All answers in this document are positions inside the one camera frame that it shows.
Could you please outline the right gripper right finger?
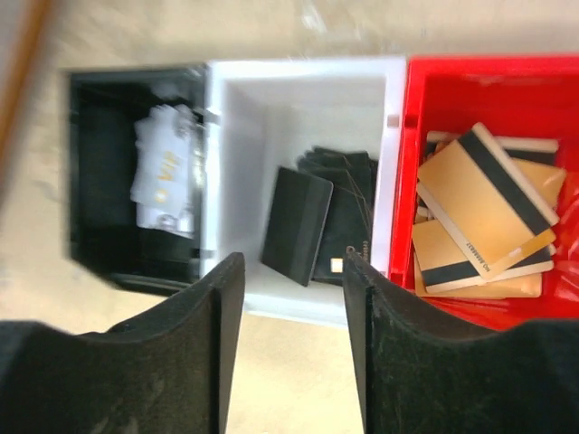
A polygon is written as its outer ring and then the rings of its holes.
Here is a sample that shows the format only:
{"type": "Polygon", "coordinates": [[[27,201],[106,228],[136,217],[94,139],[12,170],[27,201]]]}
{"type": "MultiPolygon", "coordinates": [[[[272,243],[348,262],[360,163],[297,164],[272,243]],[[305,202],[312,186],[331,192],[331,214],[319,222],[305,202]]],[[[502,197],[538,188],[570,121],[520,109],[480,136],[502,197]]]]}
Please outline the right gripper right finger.
{"type": "Polygon", "coordinates": [[[344,257],[343,289],[367,433],[575,433],[578,324],[496,332],[344,257]]]}

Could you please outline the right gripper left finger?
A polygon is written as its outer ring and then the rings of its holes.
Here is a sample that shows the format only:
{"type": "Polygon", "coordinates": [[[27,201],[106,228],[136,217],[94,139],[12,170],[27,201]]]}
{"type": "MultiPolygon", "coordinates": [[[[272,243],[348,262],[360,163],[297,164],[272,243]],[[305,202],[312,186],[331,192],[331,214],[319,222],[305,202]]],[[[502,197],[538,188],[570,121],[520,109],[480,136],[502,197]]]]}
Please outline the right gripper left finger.
{"type": "Polygon", "coordinates": [[[1,324],[4,433],[222,433],[245,289],[234,252],[104,333],[1,324]]]}

